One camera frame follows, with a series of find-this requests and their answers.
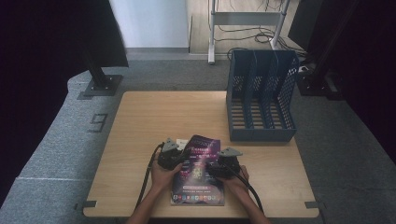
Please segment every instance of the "magazine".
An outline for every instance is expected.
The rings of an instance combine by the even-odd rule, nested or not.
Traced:
[[[220,140],[194,135],[185,148],[190,148],[191,154],[175,174],[171,204],[224,205],[223,183],[205,170],[207,162],[218,159]]]

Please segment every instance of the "person's arm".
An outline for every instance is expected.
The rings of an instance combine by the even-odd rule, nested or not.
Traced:
[[[163,169],[157,161],[152,163],[151,180],[152,185],[146,197],[137,206],[132,215],[126,221],[127,224],[146,224],[149,222],[152,208],[155,202],[161,196],[163,191],[171,184],[175,173],[181,170],[179,164],[173,171]]]
[[[240,175],[248,180],[248,170],[242,165]],[[230,192],[238,199],[245,208],[251,224],[271,224],[271,221],[265,216],[260,208],[251,199],[248,188],[238,178],[224,179],[219,178]]]

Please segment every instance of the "wooden table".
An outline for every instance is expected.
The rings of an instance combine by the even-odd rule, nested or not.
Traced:
[[[225,91],[125,92],[85,207],[88,217],[128,217],[134,211],[149,158],[167,137],[190,139],[194,134],[234,147],[246,165],[250,183],[268,217],[317,217],[305,207],[315,198],[294,138],[288,143],[230,142]],[[247,217],[225,190],[224,206],[174,206],[170,190],[157,202],[153,217]]]

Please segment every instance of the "plastic desk organizer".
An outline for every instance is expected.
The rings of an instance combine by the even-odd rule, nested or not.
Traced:
[[[299,60],[293,50],[234,50],[227,87],[231,141],[288,142]]]

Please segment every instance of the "gray carpet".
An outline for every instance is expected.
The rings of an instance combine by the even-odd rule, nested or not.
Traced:
[[[78,100],[91,76],[68,82],[69,93],[43,141],[15,180],[0,210],[1,223],[119,223],[90,218],[81,204],[90,190],[121,96],[126,91],[224,91],[230,63],[217,60],[130,61],[104,68],[123,75],[115,96]],[[396,166],[346,102],[302,97],[291,102],[304,167],[320,205],[316,218],[272,218],[274,223],[396,223]],[[103,119],[105,125],[92,122]],[[185,223],[182,219],[152,223]],[[220,220],[205,220],[221,223]],[[241,223],[242,220],[223,220]],[[190,220],[190,223],[203,223]]]

